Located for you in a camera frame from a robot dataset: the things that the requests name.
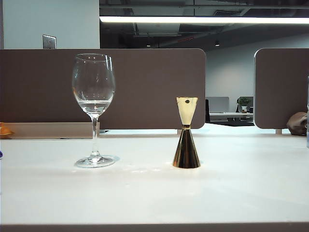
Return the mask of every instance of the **orange object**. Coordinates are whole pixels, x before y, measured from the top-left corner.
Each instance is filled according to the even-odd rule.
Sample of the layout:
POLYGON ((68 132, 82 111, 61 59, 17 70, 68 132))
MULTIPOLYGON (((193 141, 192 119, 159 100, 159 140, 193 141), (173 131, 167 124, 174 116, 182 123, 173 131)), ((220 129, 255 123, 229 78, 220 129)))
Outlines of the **orange object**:
POLYGON ((0 135, 8 135, 8 134, 12 134, 12 132, 10 131, 9 128, 4 126, 3 122, 0 122, 0 135))

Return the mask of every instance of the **electrical outlet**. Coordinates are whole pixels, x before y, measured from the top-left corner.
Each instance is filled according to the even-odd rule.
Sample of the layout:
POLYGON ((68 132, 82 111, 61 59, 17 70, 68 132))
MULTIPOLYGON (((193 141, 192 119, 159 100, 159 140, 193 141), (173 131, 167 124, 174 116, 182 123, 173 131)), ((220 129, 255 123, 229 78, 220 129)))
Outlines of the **electrical outlet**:
POLYGON ((56 49, 56 37, 43 35, 43 49, 56 49))

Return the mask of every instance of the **clear wine glass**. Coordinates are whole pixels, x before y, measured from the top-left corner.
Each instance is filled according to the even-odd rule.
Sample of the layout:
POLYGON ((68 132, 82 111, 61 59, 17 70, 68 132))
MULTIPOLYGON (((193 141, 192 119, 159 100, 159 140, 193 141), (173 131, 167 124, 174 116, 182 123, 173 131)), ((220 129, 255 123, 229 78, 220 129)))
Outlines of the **clear wine glass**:
POLYGON ((73 68, 72 90, 79 106, 91 117, 93 125, 92 152, 75 165, 97 168, 113 164, 113 157, 103 157, 97 146, 98 117, 109 107, 115 94, 112 58, 102 54, 78 54, 73 68))

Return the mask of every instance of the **ceiling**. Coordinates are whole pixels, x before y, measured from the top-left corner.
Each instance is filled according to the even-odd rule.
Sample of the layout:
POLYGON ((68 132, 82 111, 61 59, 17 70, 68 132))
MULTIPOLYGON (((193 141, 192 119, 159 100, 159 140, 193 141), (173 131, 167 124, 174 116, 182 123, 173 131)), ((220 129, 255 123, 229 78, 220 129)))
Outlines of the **ceiling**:
MULTIPOLYGON (((100 16, 308 17, 309 0, 100 0, 100 16)), ((309 26, 100 23, 101 48, 215 49, 309 33, 309 26)))

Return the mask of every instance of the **white wall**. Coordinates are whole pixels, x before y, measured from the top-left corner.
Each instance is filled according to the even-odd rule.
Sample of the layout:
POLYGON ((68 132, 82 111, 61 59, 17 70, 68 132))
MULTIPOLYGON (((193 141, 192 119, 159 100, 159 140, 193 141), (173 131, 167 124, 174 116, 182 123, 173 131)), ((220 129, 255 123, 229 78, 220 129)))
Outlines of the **white wall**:
POLYGON ((3 14, 2 0, 0 0, 0 49, 3 49, 3 14))
POLYGON ((265 47, 309 48, 309 34, 206 52, 206 97, 230 97, 235 112, 239 96, 254 94, 254 54, 265 47))
POLYGON ((98 0, 3 0, 4 49, 100 48, 98 0))

